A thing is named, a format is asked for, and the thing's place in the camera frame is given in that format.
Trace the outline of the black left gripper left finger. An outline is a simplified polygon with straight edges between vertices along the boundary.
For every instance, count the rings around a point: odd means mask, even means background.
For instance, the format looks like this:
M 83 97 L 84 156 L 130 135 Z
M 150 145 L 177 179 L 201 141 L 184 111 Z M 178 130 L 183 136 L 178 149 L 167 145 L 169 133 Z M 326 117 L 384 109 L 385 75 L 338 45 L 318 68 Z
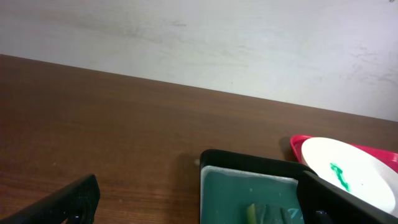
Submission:
M 1 223 L 93 224 L 100 200 L 95 175 L 86 175 L 32 205 L 1 220 Z

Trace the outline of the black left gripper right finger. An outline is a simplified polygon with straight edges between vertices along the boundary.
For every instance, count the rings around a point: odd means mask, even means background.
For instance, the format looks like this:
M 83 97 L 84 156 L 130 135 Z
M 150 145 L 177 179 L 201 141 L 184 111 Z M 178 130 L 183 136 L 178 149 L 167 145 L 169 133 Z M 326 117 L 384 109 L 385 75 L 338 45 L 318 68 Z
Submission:
M 303 219 L 309 223 L 397 224 L 397 218 L 304 171 L 297 197 Z

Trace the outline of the white plate green stain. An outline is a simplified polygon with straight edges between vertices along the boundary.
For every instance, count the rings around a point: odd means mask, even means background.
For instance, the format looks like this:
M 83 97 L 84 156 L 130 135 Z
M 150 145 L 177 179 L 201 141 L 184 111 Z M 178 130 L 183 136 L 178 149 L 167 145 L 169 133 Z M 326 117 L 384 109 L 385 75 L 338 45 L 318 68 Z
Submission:
M 307 139 L 302 162 L 319 177 L 393 216 L 397 216 L 397 172 L 379 159 L 330 138 Z

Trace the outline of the green yellow sponge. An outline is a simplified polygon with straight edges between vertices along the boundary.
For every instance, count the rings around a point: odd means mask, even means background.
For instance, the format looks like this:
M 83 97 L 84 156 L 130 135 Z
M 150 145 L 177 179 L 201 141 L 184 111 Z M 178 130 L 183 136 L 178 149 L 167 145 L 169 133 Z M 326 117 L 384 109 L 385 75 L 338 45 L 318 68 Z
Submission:
M 246 215 L 248 224 L 292 224 L 288 210 L 275 205 L 252 203 Z

